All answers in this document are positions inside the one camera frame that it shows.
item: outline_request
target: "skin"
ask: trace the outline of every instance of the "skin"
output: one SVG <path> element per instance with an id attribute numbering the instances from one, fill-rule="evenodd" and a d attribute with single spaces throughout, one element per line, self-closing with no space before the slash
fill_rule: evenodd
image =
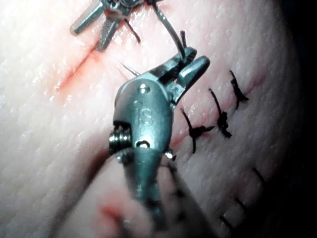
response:
<path id="1" fill-rule="evenodd" d="M 153 10 L 141 7 L 130 18 L 141 44 L 121 25 L 106 52 L 94 51 L 104 17 L 77 37 L 69 33 L 89 3 L 1 1 L 1 237 L 116 237 L 118 220 L 124 219 L 135 236 L 153 235 L 149 214 L 129 195 L 122 165 L 108 158 L 107 138 L 116 92 L 133 78 L 118 59 L 144 72 L 177 49 Z M 188 46 L 211 64 L 174 111 L 171 147 L 182 182 L 160 168 L 169 230 L 157 236 L 211 229 L 216 237 L 228 237 L 230 229 L 219 217 L 233 227 L 243 221 L 235 198 L 251 207 L 263 190 L 253 168 L 269 180 L 300 131 L 302 91 L 292 37 L 272 0 L 158 5 L 177 32 L 185 30 Z M 230 70 L 249 98 L 238 110 Z M 193 127 L 216 125 L 219 115 L 208 88 L 228 112 L 233 135 L 225 138 L 216 126 L 196 140 L 192 154 L 180 108 Z M 171 195 L 177 187 L 185 187 L 185 198 Z M 187 219 L 175 222 L 180 211 Z"/>

